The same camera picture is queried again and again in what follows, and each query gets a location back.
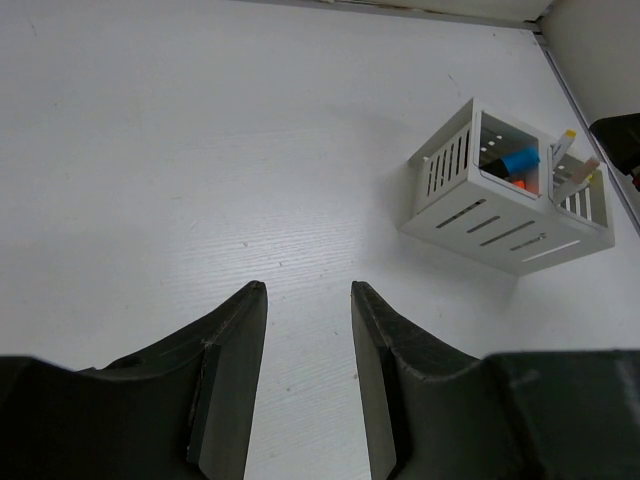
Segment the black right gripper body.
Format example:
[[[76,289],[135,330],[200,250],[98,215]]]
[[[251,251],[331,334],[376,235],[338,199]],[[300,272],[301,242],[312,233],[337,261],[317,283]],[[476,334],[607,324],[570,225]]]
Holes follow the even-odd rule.
[[[612,165],[639,190],[640,114],[602,118],[589,130]]]

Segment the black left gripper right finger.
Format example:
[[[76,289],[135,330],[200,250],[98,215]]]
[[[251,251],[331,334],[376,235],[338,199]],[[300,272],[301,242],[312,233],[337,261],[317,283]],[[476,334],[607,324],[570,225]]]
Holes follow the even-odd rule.
[[[375,479],[635,479],[635,350],[468,355],[351,287]]]

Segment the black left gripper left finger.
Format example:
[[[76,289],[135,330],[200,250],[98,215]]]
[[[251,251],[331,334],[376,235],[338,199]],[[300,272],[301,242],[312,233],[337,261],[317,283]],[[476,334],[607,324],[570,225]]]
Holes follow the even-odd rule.
[[[267,325],[267,289],[102,369],[1,360],[5,479],[240,479]]]

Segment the white marker yellow cap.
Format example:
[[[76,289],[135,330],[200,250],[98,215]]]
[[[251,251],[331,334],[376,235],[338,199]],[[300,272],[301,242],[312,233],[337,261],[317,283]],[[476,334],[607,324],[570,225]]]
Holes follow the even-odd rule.
[[[552,145],[551,161],[556,166],[565,156],[575,141],[577,133],[574,130],[566,130],[565,133]]]

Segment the white marker with pink cap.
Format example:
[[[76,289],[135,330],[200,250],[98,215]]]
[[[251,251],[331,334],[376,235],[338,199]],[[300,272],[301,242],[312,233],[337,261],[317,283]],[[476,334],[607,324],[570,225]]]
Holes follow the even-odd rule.
[[[578,192],[585,185],[585,182],[588,180],[589,176],[599,167],[599,165],[599,160],[594,157],[588,159],[585,163],[583,163],[567,181],[565,181],[554,191],[554,203],[560,204],[567,197]]]

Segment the blue-capped black highlighter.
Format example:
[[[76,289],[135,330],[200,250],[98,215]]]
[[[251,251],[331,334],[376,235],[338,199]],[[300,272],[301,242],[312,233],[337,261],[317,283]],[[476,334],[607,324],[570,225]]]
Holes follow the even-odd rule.
[[[538,150],[527,147],[494,159],[482,165],[480,170],[499,179],[510,179],[535,170],[539,163]]]

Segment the white two-compartment pen holder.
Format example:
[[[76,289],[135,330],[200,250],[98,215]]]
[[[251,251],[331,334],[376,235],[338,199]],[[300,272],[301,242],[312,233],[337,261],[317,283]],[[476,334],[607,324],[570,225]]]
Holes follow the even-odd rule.
[[[613,247],[602,164],[587,188],[554,203],[554,191],[590,159],[572,144],[553,166],[551,148],[563,134],[549,136],[470,99],[410,157],[413,201],[402,231],[515,275]],[[499,179],[480,170],[527,147],[538,150],[533,171]],[[513,180],[525,180],[528,191]]]

